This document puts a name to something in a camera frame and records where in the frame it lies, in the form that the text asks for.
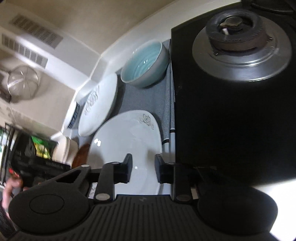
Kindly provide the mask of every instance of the gas burner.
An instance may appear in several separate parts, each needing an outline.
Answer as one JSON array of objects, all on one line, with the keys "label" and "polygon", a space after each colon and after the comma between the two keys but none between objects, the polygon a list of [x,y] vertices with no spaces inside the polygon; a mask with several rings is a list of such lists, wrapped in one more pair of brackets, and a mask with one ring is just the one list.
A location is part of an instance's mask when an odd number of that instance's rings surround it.
[{"label": "gas burner", "polygon": [[245,51],[266,45],[262,19],[255,13],[233,9],[212,17],[206,25],[206,34],[217,49]]},{"label": "gas burner", "polygon": [[198,66],[214,77],[250,82],[283,71],[290,62],[292,47],[275,22],[234,9],[208,21],[194,40],[192,54]]}]

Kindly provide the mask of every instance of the gray bowl exterior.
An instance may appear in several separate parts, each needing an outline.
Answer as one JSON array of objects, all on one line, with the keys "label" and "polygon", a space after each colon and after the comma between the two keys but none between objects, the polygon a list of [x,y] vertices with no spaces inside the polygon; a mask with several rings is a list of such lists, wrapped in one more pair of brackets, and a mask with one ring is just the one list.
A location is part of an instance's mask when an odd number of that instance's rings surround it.
[{"label": "gray bowl exterior", "polygon": [[157,60],[150,67],[150,69],[148,69],[139,78],[127,84],[130,84],[138,88],[143,88],[155,83],[156,81],[160,80],[160,78],[163,76],[165,70],[167,69],[169,59],[169,53],[166,50],[166,48],[162,45],[161,52]]}]

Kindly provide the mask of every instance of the human hand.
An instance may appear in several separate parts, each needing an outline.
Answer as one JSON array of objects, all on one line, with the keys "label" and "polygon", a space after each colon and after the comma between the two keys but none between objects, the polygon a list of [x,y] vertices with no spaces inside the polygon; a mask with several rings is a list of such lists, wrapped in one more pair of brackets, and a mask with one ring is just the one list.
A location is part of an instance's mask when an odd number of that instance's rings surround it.
[{"label": "human hand", "polygon": [[11,195],[12,191],[15,188],[21,188],[22,187],[22,180],[21,179],[15,179],[15,178],[9,178],[6,182],[6,186],[2,192],[2,207],[6,212],[6,215],[8,215],[8,206],[11,201]]}]

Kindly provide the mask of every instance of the black stovetop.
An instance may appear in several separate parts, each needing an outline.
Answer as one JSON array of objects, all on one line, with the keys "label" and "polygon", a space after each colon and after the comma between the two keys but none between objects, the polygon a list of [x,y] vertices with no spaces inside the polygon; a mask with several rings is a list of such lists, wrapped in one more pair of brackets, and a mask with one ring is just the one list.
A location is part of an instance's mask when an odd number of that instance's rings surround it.
[{"label": "black stovetop", "polygon": [[247,7],[282,27],[293,55],[273,78],[253,83],[220,80],[201,70],[192,57],[199,31],[232,4],[172,29],[175,85],[176,161],[215,166],[245,183],[296,177],[296,33],[294,15]]}]

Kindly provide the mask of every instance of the mesh strainer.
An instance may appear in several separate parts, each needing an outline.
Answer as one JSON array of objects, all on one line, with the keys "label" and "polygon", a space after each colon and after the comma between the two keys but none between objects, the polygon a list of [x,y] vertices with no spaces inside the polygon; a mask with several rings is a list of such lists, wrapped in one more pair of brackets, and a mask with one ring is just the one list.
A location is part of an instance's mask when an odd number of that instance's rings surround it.
[{"label": "mesh strainer", "polygon": [[22,65],[7,73],[9,75],[7,88],[12,98],[28,100],[34,97],[39,86],[39,79],[34,69]]}]

